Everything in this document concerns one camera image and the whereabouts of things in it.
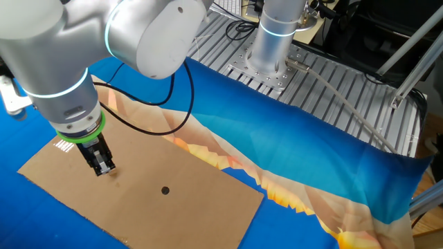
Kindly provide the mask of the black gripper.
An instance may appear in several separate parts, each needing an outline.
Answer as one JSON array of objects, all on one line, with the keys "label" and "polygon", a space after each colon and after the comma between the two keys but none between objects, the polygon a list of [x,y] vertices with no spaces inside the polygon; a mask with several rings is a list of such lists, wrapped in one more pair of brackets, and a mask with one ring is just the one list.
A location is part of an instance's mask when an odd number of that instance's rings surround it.
[{"label": "black gripper", "polygon": [[77,147],[85,159],[93,159],[96,176],[108,174],[116,168],[103,135],[98,135],[89,142],[79,143]]}]

